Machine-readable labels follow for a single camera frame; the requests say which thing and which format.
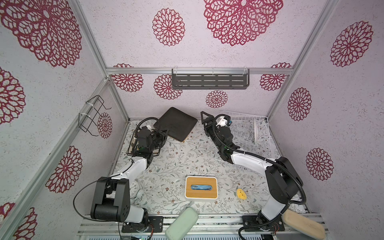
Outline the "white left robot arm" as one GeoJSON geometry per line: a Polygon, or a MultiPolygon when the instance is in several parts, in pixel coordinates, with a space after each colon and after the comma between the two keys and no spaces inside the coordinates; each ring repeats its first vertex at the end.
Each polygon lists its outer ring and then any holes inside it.
{"type": "Polygon", "coordinates": [[[148,211],[131,206],[130,185],[145,171],[168,138],[168,130],[154,130],[145,126],[135,130],[130,163],[110,177],[101,177],[96,183],[91,218],[130,224],[148,222],[148,211]]]}

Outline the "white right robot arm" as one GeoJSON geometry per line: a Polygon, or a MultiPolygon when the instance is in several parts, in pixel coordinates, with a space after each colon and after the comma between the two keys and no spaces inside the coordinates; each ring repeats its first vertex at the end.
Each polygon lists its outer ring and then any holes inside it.
{"type": "Polygon", "coordinates": [[[262,157],[236,145],[230,128],[232,120],[226,114],[213,116],[202,111],[201,120],[206,136],[213,141],[223,161],[265,176],[270,197],[258,213],[257,225],[264,227],[279,222],[281,216],[292,204],[307,203],[303,181],[287,158],[262,157]]]}

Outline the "small white round plate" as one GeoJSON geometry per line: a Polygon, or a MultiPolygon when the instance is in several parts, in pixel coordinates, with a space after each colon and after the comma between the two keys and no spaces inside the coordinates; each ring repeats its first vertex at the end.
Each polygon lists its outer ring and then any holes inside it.
{"type": "Polygon", "coordinates": [[[259,137],[258,137],[258,119],[254,118],[254,142],[257,143],[259,141],[259,137]]]}

